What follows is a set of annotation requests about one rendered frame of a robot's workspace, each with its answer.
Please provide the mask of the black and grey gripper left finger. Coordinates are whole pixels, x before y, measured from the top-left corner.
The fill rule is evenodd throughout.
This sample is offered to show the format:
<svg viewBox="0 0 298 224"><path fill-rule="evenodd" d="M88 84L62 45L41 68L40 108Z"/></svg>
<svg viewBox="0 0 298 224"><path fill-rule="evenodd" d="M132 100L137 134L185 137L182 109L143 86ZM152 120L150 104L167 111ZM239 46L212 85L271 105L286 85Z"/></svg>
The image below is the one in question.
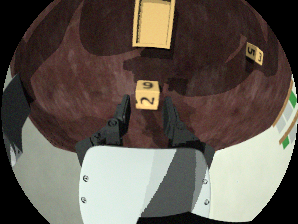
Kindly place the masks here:
<svg viewBox="0 0 298 224"><path fill-rule="evenodd" d="M131 114L130 96L124 94L121 104L118 104L114 117L107 121L106 126L93 133L91 137L76 143L76 153L82 168L87 150L96 145L123 146L122 136L128 132Z"/></svg>

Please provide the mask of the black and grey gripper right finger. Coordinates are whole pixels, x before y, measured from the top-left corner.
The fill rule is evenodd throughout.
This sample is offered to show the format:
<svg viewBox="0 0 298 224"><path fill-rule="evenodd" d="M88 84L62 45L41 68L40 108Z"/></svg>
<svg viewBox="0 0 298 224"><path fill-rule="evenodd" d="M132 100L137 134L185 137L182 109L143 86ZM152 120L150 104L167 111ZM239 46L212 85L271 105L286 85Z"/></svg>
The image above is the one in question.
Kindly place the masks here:
<svg viewBox="0 0 298 224"><path fill-rule="evenodd" d="M201 142L197 136L186 129L185 123L179 120L177 108L173 107L171 97L165 97L164 99L162 121L165 137L169 138L167 148L193 148L200 150L204 154L210 169L215 149Z"/></svg>

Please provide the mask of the yellow number cube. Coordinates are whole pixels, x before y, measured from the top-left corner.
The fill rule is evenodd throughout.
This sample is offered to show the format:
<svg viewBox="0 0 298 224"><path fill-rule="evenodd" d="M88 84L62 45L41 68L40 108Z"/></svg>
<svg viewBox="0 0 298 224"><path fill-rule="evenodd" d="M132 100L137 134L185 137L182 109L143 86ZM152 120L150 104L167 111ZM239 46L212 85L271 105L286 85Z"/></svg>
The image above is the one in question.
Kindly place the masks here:
<svg viewBox="0 0 298 224"><path fill-rule="evenodd" d="M246 56L262 66L263 52L248 42L246 43Z"/></svg>
<svg viewBox="0 0 298 224"><path fill-rule="evenodd" d="M157 109L159 95L158 81L138 80L136 87L136 108Z"/></svg>

